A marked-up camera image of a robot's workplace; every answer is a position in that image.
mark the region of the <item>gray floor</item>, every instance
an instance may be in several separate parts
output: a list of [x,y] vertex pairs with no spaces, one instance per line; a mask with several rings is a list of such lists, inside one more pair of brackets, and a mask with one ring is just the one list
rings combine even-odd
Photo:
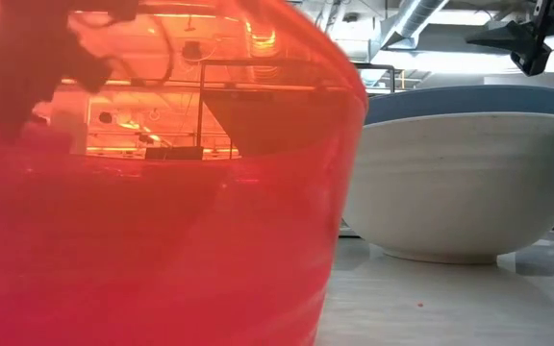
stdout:
[[392,259],[341,239],[317,345],[554,346],[554,233],[496,266]]

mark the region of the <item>white ceramic bowl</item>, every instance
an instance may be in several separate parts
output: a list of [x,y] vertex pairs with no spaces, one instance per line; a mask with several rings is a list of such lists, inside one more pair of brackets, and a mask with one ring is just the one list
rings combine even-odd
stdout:
[[462,113],[365,126],[344,215],[390,256],[484,263],[554,226],[554,115]]

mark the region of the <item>red translucent container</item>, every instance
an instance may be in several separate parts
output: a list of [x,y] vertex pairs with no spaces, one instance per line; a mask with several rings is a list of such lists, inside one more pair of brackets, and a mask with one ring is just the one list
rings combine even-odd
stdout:
[[0,345],[314,343],[364,88],[283,0],[185,2],[75,13],[126,68],[0,144]]

